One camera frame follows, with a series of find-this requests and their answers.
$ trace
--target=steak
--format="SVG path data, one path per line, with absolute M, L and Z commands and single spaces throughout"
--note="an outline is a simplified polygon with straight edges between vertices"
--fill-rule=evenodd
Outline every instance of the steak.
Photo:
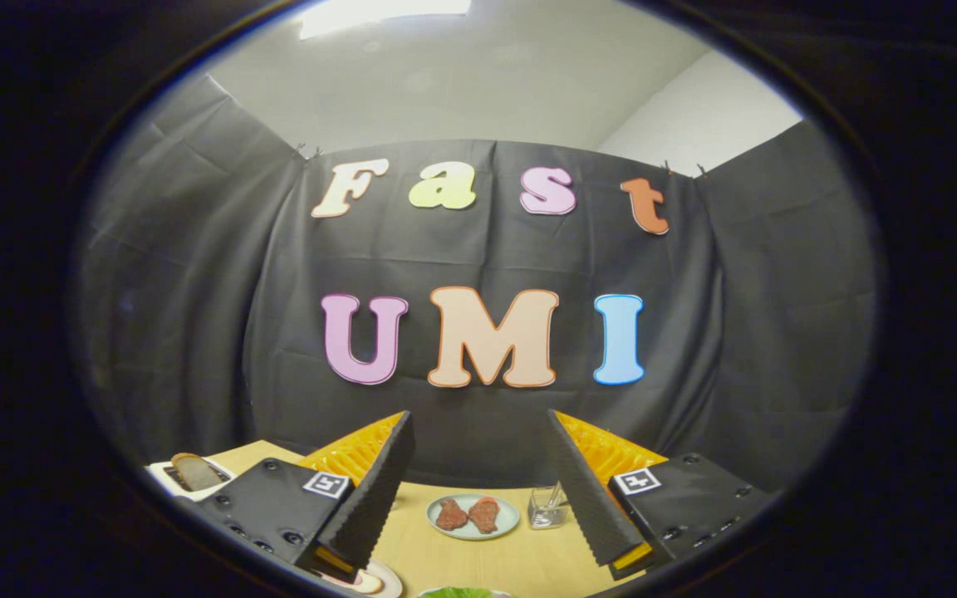
M 445 531 L 455 530 L 456 527 L 466 526 L 468 514 L 464 513 L 463 508 L 453 499 L 441 501 L 441 513 L 438 514 L 437 522 L 434 525 L 441 527 Z
M 479 531 L 489 534 L 497 531 L 497 514 L 500 512 L 501 507 L 497 504 L 497 499 L 487 496 L 480 498 L 474 506 L 468 508 L 468 518 L 474 522 Z

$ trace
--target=orange letter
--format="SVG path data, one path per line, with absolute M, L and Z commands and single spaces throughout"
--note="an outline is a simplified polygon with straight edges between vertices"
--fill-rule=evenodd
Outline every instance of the orange letter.
M 471 382 L 464 370 L 464 349 L 483 384 L 497 379 L 509 352 L 512 368 L 505 372 L 505 384 L 525 389 L 555 381 L 556 372 L 548 367 L 548 325 L 559 304 L 555 292 L 520 292 L 495 328 L 473 288 L 435 288 L 430 302 L 441 310 L 438 367 L 426 377 L 431 384 L 457 389 Z
M 372 173 L 375 173 L 376 177 L 382 177 L 389 168 L 390 160 L 385 158 L 339 164 L 331 168 L 331 172 L 335 174 L 334 178 L 327 187 L 327 193 L 323 194 L 323 201 L 312 209 L 312 217 L 331 218 L 349 212 L 346 194 L 353 193 L 353 199 L 361 199 L 361 195 L 368 190 L 371 183 Z
M 637 226 L 652 234 L 666 234 L 671 224 L 656 214 L 656 205 L 664 202 L 664 194 L 654 190 L 646 179 L 631 179 L 619 185 L 619 189 L 630 194 L 630 206 L 634 209 L 634 221 Z

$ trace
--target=letter i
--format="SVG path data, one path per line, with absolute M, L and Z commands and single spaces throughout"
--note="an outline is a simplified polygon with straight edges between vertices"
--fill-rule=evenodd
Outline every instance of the letter i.
M 637 363 L 637 314 L 645 303 L 636 295 L 600 295 L 593 306 L 604 316 L 604 363 L 593 379 L 611 385 L 645 377 Z

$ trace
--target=green vegetable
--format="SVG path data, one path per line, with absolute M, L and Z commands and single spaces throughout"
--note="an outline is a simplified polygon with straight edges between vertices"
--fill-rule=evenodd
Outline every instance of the green vegetable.
M 494 591 L 482 590 L 478 587 L 442 587 L 440 590 L 422 594 L 421 598 L 500 598 L 502 596 L 513 598 L 500 591 L 494 593 Z

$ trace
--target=black curtain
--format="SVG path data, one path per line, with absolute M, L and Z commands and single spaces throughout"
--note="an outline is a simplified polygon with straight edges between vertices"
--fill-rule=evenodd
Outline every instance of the black curtain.
M 811 125 L 694 180 L 504 141 L 304 159 L 209 78 L 151 114 L 107 170 L 81 246 L 92 404 L 143 461 L 254 439 L 304 453 L 410 409 L 410 480 L 547 483 L 540 427 L 554 408 L 657 451 L 701 450 L 779 488 L 835 430 L 866 363 L 875 317 L 869 228 L 858 189 Z M 348 200 L 348 213 L 309 215 L 336 164 L 383 158 L 390 170 Z M 423 167 L 447 160 L 475 168 L 474 204 L 411 205 Z M 520 175 L 533 166 L 568 171 L 573 212 L 524 211 Z M 635 223 L 619 189 L 633 178 L 664 194 L 668 234 Z M 494 322 L 524 289 L 558 294 L 556 382 L 430 385 L 440 314 L 429 293 L 449 285 L 475 288 Z M 352 348 L 361 360 L 375 348 L 368 301 L 409 302 L 394 377 L 364 386 L 331 370 L 327 294 L 360 300 Z M 593 300 L 604 294 L 645 302 L 645 378 L 633 384 L 592 378 L 603 353 Z
M 803 121 L 696 180 L 723 273 L 703 439 L 744 479 L 804 473 L 851 406 L 877 318 L 877 233 L 837 148 Z

